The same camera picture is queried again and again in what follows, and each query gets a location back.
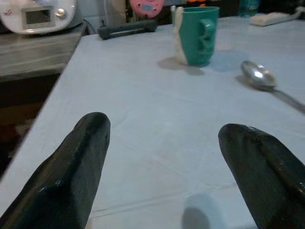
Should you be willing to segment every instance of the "black handle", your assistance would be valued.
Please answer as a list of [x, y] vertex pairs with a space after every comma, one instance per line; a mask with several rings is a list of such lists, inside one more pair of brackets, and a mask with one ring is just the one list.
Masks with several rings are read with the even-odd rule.
[[156, 20], [143, 20], [143, 21], [130, 22], [115, 27], [101, 26], [98, 29], [98, 33], [103, 40], [106, 40], [111, 38], [113, 33], [117, 33], [117, 32], [134, 31], [134, 30], [142, 30], [144, 32], [154, 32], [157, 26], [158, 25]]

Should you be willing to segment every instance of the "appliance knob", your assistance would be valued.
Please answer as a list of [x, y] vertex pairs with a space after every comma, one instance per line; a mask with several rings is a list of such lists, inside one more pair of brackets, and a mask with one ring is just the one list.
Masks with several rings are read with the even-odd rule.
[[58, 17], [60, 19], [64, 19], [66, 17], [66, 11], [63, 8], [59, 8], [55, 12], [55, 15], [56, 15], [56, 17]]

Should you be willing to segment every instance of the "table surface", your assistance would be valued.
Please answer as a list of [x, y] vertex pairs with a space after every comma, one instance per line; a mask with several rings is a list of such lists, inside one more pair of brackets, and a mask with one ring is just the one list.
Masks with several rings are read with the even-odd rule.
[[175, 62], [172, 25], [83, 37], [1, 182], [0, 214], [76, 122], [99, 111], [111, 140], [87, 229], [256, 228], [217, 134], [227, 123], [251, 125], [305, 162], [303, 114], [240, 81], [241, 62], [259, 62], [305, 103], [303, 28], [220, 19], [206, 67]]
[[84, 22], [45, 35], [0, 34], [0, 83], [61, 73], [86, 28]]

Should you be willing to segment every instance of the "spoon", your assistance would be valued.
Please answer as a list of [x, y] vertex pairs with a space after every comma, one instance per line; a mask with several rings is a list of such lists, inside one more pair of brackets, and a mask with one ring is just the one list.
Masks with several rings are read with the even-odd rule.
[[305, 105], [297, 101], [290, 95], [277, 90], [275, 77], [262, 65], [256, 64], [251, 61], [242, 62], [241, 68], [245, 77], [249, 80], [249, 83], [258, 90], [271, 92], [277, 98], [288, 103], [292, 107], [296, 108], [301, 113], [305, 114]]

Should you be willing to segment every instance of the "spoon handle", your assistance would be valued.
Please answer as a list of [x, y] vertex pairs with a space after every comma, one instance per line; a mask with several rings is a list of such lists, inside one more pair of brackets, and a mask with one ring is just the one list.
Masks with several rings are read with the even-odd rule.
[[279, 90], [273, 90], [273, 95], [283, 102], [291, 105], [295, 109], [297, 109], [302, 114], [305, 114], [305, 105], [301, 102], [297, 101], [295, 98], [291, 97], [290, 95], [286, 94], [285, 92]]

